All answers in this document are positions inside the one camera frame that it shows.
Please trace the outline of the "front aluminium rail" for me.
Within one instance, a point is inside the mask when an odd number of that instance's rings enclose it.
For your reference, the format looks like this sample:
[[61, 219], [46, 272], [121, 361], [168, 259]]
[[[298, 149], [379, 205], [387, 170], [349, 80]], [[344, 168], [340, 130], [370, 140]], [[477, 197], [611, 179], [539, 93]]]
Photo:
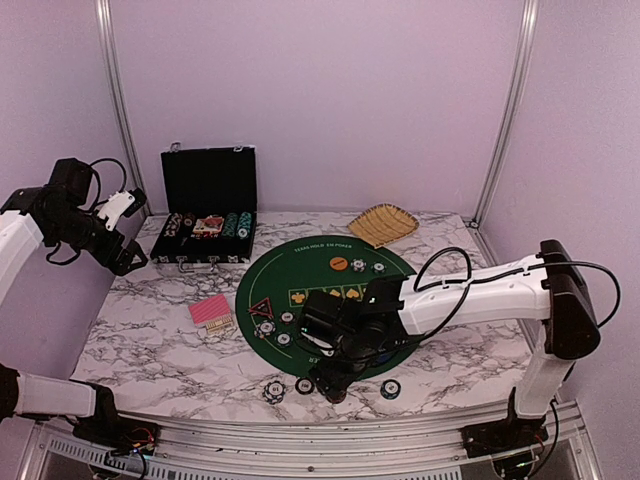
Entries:
[[61, 420], [36, 423], [16, 479], [503, 479], [531, 468], [538, 479], [602, 476], [579, 408], [565, 402], [548, 415], [549, 438], [471, 458], [461, 430], [505, 417], [507, 406], [395, 419], [314, 423], [239, 423], [152, 417], [153, 455], [109, 459], [107, 448], [75, 438]]

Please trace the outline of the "blue ten chip stack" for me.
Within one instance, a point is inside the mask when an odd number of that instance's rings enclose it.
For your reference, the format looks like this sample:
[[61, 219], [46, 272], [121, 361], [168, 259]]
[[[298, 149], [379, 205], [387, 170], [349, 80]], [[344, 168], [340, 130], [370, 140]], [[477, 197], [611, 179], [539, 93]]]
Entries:
[[285, 394], [286, 386], [278, 380], [269, 382], [263, 389], [263, 398], [270, 405], [282, 402]]

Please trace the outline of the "teal chip row in case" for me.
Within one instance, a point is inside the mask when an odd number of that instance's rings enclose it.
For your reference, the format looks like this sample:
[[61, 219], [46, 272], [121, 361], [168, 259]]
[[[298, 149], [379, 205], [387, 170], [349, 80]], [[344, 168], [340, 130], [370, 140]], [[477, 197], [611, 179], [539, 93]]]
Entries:
[[250, 212], [242, 212], [238, 218], [236, 236], [239, 239], [246, 239], [251, 233], [252, 214]]

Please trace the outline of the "round green poker mat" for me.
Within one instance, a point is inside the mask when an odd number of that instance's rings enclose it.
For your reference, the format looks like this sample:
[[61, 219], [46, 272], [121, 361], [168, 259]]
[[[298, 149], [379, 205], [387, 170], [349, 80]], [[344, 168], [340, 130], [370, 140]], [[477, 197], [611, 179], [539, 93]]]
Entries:
[[[330, 259], [337, 256], [349, 261], [346, 270], [330, 268]], [[356, 258], [366, 262], [365, 271], [352, 270], [351, 262]], [[372, 271], [376, 262], [386, 266], [384, 273]], [[385, 275], [414, 273], [414, 268], [397, 254], [386, 248], [374, 249], [354, 237], [320, 235], [292, 240], [262, 255], [243, 276], [235, 300], [237, 323], [251, 349], [265, 362], [286, 374], [305, 377], [312, 366], [327, 357], [297, 332], [296, 320], [310, 292], [319, 290], [361, 300], [371, 280]], [[265, 297], [271, 300], [273, 317], [251, 315], [248, 309]], [[295, 314], [295, 321], [289, 325], [280, 321], [280, 315], [285, 311]], [[259, 339], [254, 335], [254, 329], [265, 320], [276, 324], [276, 332]], [[293, 337], [289, 347], [280, 348], [276, 343], [276, 336], [282, 332]]]

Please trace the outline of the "orange-black chip row in case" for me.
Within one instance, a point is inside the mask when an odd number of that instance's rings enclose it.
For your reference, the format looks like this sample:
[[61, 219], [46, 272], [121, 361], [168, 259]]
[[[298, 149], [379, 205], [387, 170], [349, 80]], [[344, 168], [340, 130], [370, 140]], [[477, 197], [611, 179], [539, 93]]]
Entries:
[[183, 217], [183, 224], [186, 227], [192, 227], [195, 222], [195, 215], [193, 213], [186, 213]]

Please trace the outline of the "placed ten chips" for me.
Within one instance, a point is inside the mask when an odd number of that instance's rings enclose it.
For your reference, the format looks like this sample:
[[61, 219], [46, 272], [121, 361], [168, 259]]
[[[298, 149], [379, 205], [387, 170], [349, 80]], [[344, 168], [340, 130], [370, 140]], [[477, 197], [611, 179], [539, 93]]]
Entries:
[[353, 259], [351, 262], [351, 268], [355, 272], [363, 272], [366, 270], [366, 262], [361, 258]]
[[255, 326], [254, 335], [259, 339], [264, 339], [276, 332], [276, 324], [271, 320], [265, 320]]

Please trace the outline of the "green fifty chip stack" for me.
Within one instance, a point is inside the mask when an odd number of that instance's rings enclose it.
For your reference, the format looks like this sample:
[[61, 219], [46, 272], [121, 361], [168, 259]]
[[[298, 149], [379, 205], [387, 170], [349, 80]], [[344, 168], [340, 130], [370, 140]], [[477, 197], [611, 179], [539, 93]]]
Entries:
[[394, 400], [401, 393], [401, 384], [395, 379], [388, 379], [380, 386], [380, 395], [386, 400]]

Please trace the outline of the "black poker chip case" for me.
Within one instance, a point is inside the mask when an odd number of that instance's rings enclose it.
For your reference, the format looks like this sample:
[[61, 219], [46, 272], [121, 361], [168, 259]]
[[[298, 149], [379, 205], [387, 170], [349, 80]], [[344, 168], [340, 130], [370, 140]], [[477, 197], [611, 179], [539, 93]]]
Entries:
[[[161, 154], [169, 216], [151, 251], [156, 263], [247, 263], [253, 250], [257, 223], [256, 148], [233, 146], [167, 151]], [[235, 212], [252, 214], [246, 239], [194, 237], [197, 219], [209, 215], [224, 218]], [[181, 224], [175, 237], [165, 237], [168, 218], [179, 213], [195, 215], [192, 227]]]

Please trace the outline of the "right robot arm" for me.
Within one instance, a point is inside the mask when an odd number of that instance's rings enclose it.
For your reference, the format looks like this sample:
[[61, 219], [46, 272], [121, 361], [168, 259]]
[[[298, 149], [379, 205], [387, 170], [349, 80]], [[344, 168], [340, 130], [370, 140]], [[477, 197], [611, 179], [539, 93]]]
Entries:
[[362, 299], [309, 293], [298, 329], [331, 351], [308, 373], [330, 402], [382, 357], [411, 349], [446, 326], [505, 319], [541, 324], [526, 373], [516, 385], [513, 412], [501, 419], [495, 438], [515, 448], [534, 431], [571, 366], [601, 341], [582, 263], [572, 261], [556, 240], [534, 255], [504, 265], [465, 269], [461, 277], [376, 276]]

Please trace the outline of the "red-backed playing card deck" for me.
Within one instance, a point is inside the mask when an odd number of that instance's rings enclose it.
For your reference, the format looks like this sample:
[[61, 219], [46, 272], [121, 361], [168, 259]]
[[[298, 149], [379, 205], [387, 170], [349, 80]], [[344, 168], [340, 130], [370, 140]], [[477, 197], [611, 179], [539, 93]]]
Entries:
[[234, 325], [233, 313], [223, 294], [192, 304], [188, 311], [194, 325], [204, 328], [207, 334], [214, 334]]

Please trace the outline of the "triangular all-in button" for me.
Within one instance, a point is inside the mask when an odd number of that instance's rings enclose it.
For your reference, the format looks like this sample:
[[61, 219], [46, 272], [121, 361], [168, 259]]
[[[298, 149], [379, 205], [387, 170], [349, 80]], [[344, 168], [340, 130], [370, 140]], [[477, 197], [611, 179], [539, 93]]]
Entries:
[[248, 312], [251, 315], [258, 315], [266, 318], [273, 317], [273, 308], [271, 304], [271, 300], [269, 297], [265, 297], [264, 299], [258, 301], [256, 304], [252, 305]]

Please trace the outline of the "card deck in case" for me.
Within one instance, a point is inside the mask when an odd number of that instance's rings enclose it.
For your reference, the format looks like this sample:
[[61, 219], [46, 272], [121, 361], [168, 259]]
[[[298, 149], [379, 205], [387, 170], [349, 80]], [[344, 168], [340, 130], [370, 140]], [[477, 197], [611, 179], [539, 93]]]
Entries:
[[206, 218], [197, 219], [192, 230], [194, 237], [215, 237], [224, 226], [224, 218], [218, 215], [209, 215]]

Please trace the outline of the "hundred chip front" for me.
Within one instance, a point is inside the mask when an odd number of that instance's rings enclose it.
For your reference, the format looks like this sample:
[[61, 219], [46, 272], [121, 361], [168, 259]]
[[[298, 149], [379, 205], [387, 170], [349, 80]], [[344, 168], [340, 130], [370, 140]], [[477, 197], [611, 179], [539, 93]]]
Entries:
[[304, 377], [304, 378], [297, 379], [297, 381], [295, 382], [294, 388], [296, 392], [299, 393], [300, 395], [309, 395], [314, 391], [315, 385], [312, 380]]

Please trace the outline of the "blue-tan chip row in case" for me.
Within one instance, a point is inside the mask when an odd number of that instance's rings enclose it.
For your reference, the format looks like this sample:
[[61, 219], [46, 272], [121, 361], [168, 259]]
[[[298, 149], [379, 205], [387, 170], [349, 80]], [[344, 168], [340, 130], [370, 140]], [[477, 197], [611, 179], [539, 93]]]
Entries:
[[179, 213], [172, 214], [164, 227], [163, 235], [165, 237], [175, 237], [179, 232], [181, 224], [183, 221], [183, 216]]

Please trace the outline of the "placed fifty chip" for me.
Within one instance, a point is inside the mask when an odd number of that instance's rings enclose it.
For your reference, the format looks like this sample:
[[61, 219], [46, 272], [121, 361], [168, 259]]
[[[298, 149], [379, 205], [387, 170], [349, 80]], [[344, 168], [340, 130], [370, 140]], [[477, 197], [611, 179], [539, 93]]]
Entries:
[[288, 332], [279, 333], [276, 336], [276, 343], [280, 348], [289, 347], [293, 343], [293, 337]]
[[382, 274], [386, 271], [386, 266], [383, 263], [376, 262], [372, 265], [372, 271], [377, 274]]

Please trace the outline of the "orange hundred chip stack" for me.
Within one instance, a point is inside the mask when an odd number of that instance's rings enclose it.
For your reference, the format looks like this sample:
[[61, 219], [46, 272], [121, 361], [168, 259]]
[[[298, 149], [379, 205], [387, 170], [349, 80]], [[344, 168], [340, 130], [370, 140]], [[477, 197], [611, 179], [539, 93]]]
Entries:
[[328, 396], [327, 400], [332, 404], [339, 404], [343, 402], [346, 398], [345, 394], [337, 395], [337, 396]]

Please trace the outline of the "aluminium frame post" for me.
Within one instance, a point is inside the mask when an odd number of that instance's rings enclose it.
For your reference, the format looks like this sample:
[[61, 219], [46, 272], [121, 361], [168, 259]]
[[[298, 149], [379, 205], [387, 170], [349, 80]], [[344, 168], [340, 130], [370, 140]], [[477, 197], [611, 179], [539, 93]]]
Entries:
[[523, 2], [514, 64], [507, 91], [507, 98], [498, 128], [497, 138], [492, 150], [488, 171], [485, 176], [474, 215], [469, 221], [469, 225], [475, 229], [480, 229], [488, 216], [491, 203], [497, 191], [500, 175], [506, 162], [511, 134], [513, 132], [528, 78], [535, 31], [538, 23], [539, 6], [540, 2], [537, 0], [526, 0]]
[[130, 179], [135, 187], [145, 190], [120, 74], [111, 2], [96, 0], [94, 4], [109, 95]]

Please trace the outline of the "orange big blind button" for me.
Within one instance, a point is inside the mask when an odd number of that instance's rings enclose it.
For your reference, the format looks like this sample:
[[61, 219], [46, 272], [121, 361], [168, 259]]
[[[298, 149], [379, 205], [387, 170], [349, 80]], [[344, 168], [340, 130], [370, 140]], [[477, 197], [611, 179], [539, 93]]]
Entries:
[[350, 263], [346, 258], [337, 256], [330, 259], [329, 266], [334, 271], [344, 271], [350, 266]]

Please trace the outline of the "right aluminium frame post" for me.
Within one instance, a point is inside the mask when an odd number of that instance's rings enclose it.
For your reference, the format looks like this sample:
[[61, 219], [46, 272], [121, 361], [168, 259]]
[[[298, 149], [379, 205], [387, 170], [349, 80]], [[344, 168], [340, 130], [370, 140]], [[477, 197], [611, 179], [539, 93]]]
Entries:
[[528, 78], [535, 31], [538, 23], [539, 6], [540, 2], [537, 0], [526, 0], [523, 2], [514, 64], [507, 91], [507, 98], [498, 128], [497, 138], [492, 150], [488, 171], [485, 176], [474, 215], [469, 221], [469, 225], [475, 229], [480, 229], [488, 216], [491, 203], [497, 191], [500, 175], [506, 162], [511, 134], [513, 132]]

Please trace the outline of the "green chip row in case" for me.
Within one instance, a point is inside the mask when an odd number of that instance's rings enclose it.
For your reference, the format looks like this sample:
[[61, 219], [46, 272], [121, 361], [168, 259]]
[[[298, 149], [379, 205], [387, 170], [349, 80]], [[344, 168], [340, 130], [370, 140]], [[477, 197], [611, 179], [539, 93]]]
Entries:
[[239, 215], [235, 212], [231, 212], [225, 217], [223, 229], [221, 232], [221, 236], [223, 238], [230, 239], [235, 236], [238, 220]]

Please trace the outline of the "woven bamboo tray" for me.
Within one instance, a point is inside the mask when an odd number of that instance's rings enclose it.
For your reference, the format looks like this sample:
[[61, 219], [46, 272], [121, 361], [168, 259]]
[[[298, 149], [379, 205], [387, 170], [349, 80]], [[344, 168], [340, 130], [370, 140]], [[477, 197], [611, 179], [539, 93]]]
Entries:
[[406, 238], [418, 227], [419, 221], [416, 217], [390, 203], [370, 207], [348, 224], [352, 234], [374, 249]]

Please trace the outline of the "left aluminium frame post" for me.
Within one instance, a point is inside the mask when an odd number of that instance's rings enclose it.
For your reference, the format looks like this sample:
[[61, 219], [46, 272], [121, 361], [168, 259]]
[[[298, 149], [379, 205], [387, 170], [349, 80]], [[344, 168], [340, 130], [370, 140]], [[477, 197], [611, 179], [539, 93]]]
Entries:
[[135, 187], [145, 190], [120, 74], [111, 2], [96, 0], [94, 4], [109, 95], [130, 179]]

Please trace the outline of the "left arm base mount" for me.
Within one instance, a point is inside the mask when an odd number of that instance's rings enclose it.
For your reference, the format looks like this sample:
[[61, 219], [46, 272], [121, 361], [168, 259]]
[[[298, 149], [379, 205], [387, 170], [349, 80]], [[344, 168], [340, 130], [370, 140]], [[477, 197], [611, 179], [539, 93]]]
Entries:
[[153, 451], [159, 432], [156, 423], [122, 417], [116, 420], [81, 418], [73, 428], [75, 437], [109, 447], [117, 453], [146, 447]]

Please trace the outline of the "placed hundred chip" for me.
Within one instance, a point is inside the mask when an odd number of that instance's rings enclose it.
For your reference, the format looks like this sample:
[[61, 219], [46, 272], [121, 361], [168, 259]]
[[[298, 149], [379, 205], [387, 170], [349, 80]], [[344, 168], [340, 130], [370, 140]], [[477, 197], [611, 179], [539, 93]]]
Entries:
[[295, 314], [290, 311], [285, 311], [280, 315], [280, 321], [285, 325], [289, 325], [295, 321]]

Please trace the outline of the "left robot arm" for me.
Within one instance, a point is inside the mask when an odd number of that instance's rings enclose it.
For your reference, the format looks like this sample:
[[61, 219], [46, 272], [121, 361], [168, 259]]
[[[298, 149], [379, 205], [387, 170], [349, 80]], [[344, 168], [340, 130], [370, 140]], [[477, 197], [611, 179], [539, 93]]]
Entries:
[[[76, 158], [56, 161], [41, 187], [11, 194], [1, 208], [1, 292], [8, 293], [18, 273], [41, 246], [75, 254], [88, 252], [116, 276], [144, 267], [140, 245], [126, 240], [116, 226], [146, 202], [145, 193], [121, 188], [107, 200], [87, 200], [101, 179], [93, 164]], [[60, 380], [2, 367], [1, 416], [69, 417], [76, 429], [90, 431], [106, 445], [126, 436], [129, 422], [119, 415], [113, 392], [100, 385]]]

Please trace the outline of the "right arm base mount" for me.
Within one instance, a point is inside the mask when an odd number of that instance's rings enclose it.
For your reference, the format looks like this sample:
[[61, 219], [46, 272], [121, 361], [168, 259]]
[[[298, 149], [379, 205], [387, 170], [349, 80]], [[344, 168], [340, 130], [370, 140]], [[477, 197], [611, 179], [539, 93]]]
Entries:
[[529, 447], [549, 438], [543, 425], [531, 422], [508, 424], [505, 420], [463, 427], [461, 436], [469, 458]]

